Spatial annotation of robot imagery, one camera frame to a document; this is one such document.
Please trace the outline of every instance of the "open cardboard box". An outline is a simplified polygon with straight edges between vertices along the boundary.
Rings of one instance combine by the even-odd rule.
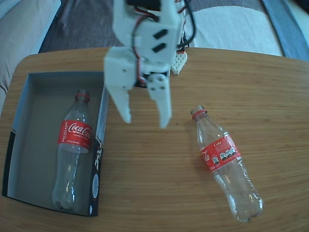
[[[88,196],[82,216],[98,215],[98,188],[109,95],[103,72],[31,73],[22,91],[8,144],[3,196],[55,210],[52,191],[56,178],[56,148],[62,119],[80,88],[90,93],[92,142],[81,180]]]

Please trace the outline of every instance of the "coca-cola bottle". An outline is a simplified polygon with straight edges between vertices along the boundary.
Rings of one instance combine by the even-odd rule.
[[[228,132],[214,122],[202,106],[193,109],[191,115],[197,123],[199,149],[213,177],[223,189],[233,216],[241,222],[259,216],[263,201]]]
[[[53,189],[54,207],[72,212],[79,211],[81,207],[82,158],[89,152],[92,130],[88,109],[89,93],[80,89],[75,99],[60,127],[57,174]]]

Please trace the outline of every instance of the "coca-cola logo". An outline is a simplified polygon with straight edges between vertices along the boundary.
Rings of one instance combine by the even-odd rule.
[[[221,144],[222,144],[222,142],[219,141],[219,142],[215,143],[214,146],[216,147],[216,146],[219,146],[219,145],[221,145]]]
[[[91,128],[78,126],[76,122],[69,126],[68,132],[80,134],[88,139],[91,137]]]

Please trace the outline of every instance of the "wooden table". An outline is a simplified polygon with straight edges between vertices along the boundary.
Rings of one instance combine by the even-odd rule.
[[[29,72],[99,71],[105,48],[30,56],[17,67],[0,119],[0,173],[19,96]],[[159,129],[145,89],[131,92],[132,124],[111,102],[99,216],[85,218],[0,197],[0,231],[309,231],[309,63],[275,56],[188,49],[171,77],[173,118]],[[232,218],[200,159],[190,110],[204,105],[230,131],[265,202],[248,224]]]

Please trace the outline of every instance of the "fabric upholstery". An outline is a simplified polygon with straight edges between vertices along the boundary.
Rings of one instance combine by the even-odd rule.
[[[7,92],[18,63],[33,53],[60,0],[22,0],[0,20],[0,89]],[[3,105],[3,94],[0,105]]]
[[[0,19],[15,7],[21,0],[0,0]]]

